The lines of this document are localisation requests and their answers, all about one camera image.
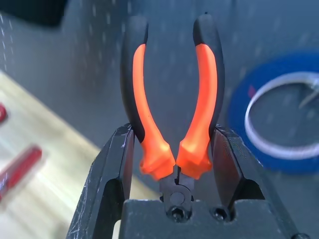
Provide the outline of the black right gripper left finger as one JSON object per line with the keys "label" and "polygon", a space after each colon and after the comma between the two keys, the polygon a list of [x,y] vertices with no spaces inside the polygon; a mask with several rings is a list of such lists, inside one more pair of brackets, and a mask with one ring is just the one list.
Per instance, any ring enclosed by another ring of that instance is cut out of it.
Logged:
{"label": "black right gripper left finger", "polygon": [[130,196],[134,132],[127,123],[115,130],[89,169],[74,216],[70,239],[110,239]]}

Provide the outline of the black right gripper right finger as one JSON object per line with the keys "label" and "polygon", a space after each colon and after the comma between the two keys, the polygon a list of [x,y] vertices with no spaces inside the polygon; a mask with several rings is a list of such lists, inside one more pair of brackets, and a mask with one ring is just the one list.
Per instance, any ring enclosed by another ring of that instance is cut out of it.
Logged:
{"label": "black right gripper right finger", "polygon": [[295,239],[298,229],[263,166],[233,131],[217,126],[211,144],[223,239]]}

